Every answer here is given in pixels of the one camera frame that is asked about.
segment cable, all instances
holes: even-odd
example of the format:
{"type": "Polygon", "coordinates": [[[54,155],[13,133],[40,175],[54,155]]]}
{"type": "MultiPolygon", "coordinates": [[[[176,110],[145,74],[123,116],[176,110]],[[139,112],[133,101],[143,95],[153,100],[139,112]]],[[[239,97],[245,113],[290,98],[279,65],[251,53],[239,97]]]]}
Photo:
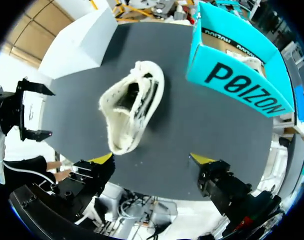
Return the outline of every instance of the cable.
{"type": "Polygon", "coordinates": [[[76,222],[74,222],[76,225],[79,225],[80,223],[82,223],[87,217],[89,216],[89,212],[86,213],[81,219],[77,220],[76,222]]]}
{"type": "Polygon", "coordinates": [[[133,235],[133,237],[132,237],[132,240],[134,240],[134,238],[135,238],[135,236],[136,236],[136,234],[137,234],[137,232],[138,232],[138,230],[140,229],[140,227],[142,226],[142,224],[143,224],[143,217],[147,217],[147,214],[145,214],[145,216],[142,216],[141,217],[141,219],[140,219],[140,222],[139,222],[139,226],[138,226],[138,228],[136,229],[136,232],[134,233],[134,235],[133,235]]]}
{"type": "MultiPolygon", "coordinates": [[[[130,203],[131,201],[133,201],[133,199],[129,199],[129,200],[126,200],[126,201],[124,201],[121,205],[120,205],[120,207],[117,209],[117,213],[118,213],[118,215],[121,217],[121,218],[124,218],[124,219],[139,219],[139,218],[141,218],[142,217],[142,215],[140,215],[140,216],[132,216],[132,215],[129,215],[127,212],[125,212],[125,207],[124,207],[124,205],[125,204],[128,204],[128,203],[130,203]]],[[[143,204],[142,206],[140,206],[140,207],[143,207],[147,202],[145,202],[144,203],[144,200],[142,200],[141,198],[138,198],[138,199],[135,199],[131,204],[130,204],[130,206],[132,206],[132,205],[135,205],[135,206],[137,206],[138,204],[143,204]]]]}
{"type": "Polygon", "coordinates": [[[15,167],[11,167],[11,166],[8,166],[5,162],[4,163],[4,166],[7,167],[8,169],[12,170],[12,171],[16,171],[16,172],[21,172],[21,173],[28,173],[28,174],[36,174],[38,176],[41,176],[43,178],[45,178],[47,181],[49,181],[51,184],[56,184],[55,182],[53,182],[49,177],[39,173],[39,172],[36,172],[36,171],[31,171],[31,170],[26,170],[26,169],[19,169],[19,168],[15,168],[15,167]]]}
{"type": "Polygon", "coordinates": [[[40,186],[43,185],[44,183],[46,183],[46,180],[42,181],[42,183],[39,184],[38,186],[40,187],[40,186]]]}

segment cardboard box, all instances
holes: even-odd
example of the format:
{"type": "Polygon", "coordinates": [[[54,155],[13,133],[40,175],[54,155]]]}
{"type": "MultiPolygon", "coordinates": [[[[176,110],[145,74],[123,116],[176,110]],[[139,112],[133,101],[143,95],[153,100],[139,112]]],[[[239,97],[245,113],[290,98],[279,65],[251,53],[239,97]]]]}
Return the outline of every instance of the cardboard box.
{"type": "MultiPolygon", "coordinates": [[[[233,53],[240,54],[244,57],[250,56],[250,55],[246,54],[245,52],[241,51],[240,49],[232,46],[231,44],[228,44],[227,42],[225,42],[221,39],[218,39],[208,33],[202,33],[202,42],[204,45],[207,45],[211,48],[220,50],[223,53],[233,52],[233,53]]],[[[262,64],[262,66],[261,66],[261,71],[262,71],[264,77],[266,78],[264,64],[262,64]]]]}
{"type": "Polygon", "coordinates": [[[194,19],[188,81],[234,98],[266,117],[294,111],[289,75],[273,43],[251,24],[209,3],[198,4],[194,19]],[[206,31],[221,41],[204,36],[206,31]],[[240,50],[260,59],[266,77],[226,54],[226,50],[240,50]]]}

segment shoe insole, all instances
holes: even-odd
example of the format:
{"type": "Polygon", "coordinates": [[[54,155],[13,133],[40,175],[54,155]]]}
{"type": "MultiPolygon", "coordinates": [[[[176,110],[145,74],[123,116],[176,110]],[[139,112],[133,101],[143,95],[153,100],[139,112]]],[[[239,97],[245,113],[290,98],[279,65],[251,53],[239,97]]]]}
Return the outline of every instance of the shoe insole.
{"type": "Polygon", "coordinates": [[[130,118],[123,112],[115,113],[115,125],[113,129],[114,145],[118,149],[128,148],[132,141],[133,136],[130,133],[130,118]]]}
{"type": "Polygon", "coordinates": [[[116,109],[127,109],[129,112],[135,102],[139,92],[138,83],[134,82],[128,85],[126,94],[124,94],[115,104],[116,109]]]}

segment round table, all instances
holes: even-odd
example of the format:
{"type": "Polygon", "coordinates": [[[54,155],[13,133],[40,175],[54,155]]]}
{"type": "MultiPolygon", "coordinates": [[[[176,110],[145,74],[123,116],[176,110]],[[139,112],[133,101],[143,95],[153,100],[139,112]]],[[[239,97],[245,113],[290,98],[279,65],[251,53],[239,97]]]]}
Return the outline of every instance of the round table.
{"type": "Polygon", "coordinates": [[[48,97],[43,109],[42,129],[53,131],[46,142],[74,162],[110,152],[99,98],[135,61],[149,60],[163,69],[164,95],[139,146],[115,156],[110,182],[152,196],[206,200],[188,171],[189,153],[195,153],[226,161],[236,177],[256,188],[267,162],[273,121],[235,99],[188,82],[191,39],[190,26],[118,26],[99,68],[53,80],[50,89],[56,96],[48,97]]]}

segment white shoe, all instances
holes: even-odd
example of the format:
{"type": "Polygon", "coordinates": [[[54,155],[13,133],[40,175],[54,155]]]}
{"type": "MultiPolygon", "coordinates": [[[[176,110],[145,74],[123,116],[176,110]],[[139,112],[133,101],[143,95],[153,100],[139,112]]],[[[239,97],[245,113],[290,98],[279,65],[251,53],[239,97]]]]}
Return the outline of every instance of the white shoe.
{"type": "Polygon", "coordinates": [[[122,155],[137,147],[163,92],[162,69],[151,61],[137,61],[129,75],[101,96],[111,152],[122,155]]]}
{"type": "Polygon", "coordinates": [[[265,77],[261,70],[261,60],[253,56],[242,56],[241,54],[228,51],[227,55],[239,60],[240,62],[248,65],[250,68],[257,71],[262,77],[265,77]]]}

